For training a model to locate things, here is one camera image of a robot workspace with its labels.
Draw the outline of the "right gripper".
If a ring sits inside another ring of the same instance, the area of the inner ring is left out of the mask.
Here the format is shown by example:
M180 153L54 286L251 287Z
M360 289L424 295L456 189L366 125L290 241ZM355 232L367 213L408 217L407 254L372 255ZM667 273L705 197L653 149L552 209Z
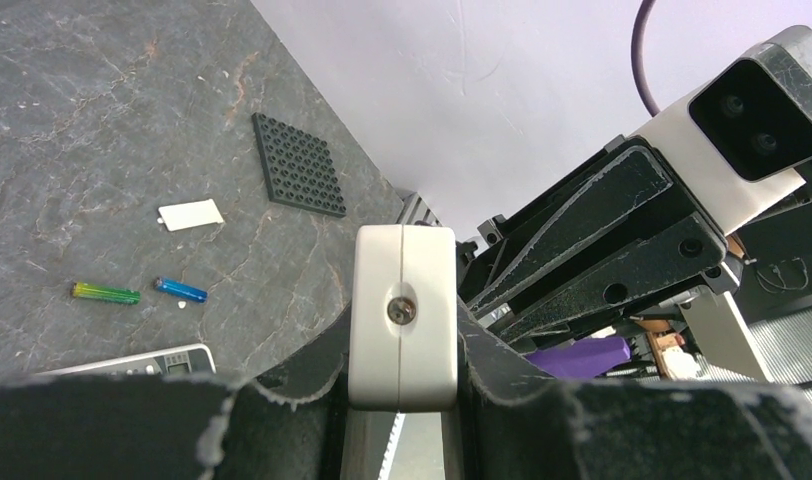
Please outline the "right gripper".
M474 318L510 308L490 328L502 341L551 345L686 290L657 308L682 312L706 361L774 381L750 327L812 302L812 160L796 171L803 185L732 234L718 266L726 241L703 214L638 211L675 186L661 156L647 144L603 148L481 225L489 247L460 264L458 294Z

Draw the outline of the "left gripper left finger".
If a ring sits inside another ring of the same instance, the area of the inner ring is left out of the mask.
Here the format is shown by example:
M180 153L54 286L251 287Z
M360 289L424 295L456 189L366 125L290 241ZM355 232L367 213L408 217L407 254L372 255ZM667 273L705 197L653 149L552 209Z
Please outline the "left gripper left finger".
M0 479L336 479L350 315L250 380L38 375L0 384Z

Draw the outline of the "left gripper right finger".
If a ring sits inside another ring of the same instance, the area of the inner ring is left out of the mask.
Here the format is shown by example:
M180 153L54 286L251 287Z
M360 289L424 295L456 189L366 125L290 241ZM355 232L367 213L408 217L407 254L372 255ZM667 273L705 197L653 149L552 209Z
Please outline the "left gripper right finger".
M460 479L812 479L798 388L555 379L457 316Z

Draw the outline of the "long white remote control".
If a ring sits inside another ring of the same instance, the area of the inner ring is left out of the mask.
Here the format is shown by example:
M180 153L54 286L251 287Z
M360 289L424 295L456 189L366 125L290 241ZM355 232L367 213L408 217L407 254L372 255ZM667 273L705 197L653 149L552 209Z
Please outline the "long white remote control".
M355 243L347 393L361 412L442 412L458 387L455 235L366 225Z

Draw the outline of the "blue battery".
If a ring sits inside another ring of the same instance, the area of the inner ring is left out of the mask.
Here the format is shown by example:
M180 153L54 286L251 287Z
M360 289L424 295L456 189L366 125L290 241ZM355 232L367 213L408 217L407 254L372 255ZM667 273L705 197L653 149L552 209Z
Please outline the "blue battery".
M159 292L188 302L205 303L208 299L206 291L166 277L157 277L153 287Z

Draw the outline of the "white battery cover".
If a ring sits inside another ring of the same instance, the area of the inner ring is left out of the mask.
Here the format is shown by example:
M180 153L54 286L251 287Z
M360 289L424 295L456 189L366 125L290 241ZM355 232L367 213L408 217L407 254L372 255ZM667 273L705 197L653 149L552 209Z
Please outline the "white battery cover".
M157 223L169 232L207 225L223 224L224 219L213 199L173 204L158 208Z

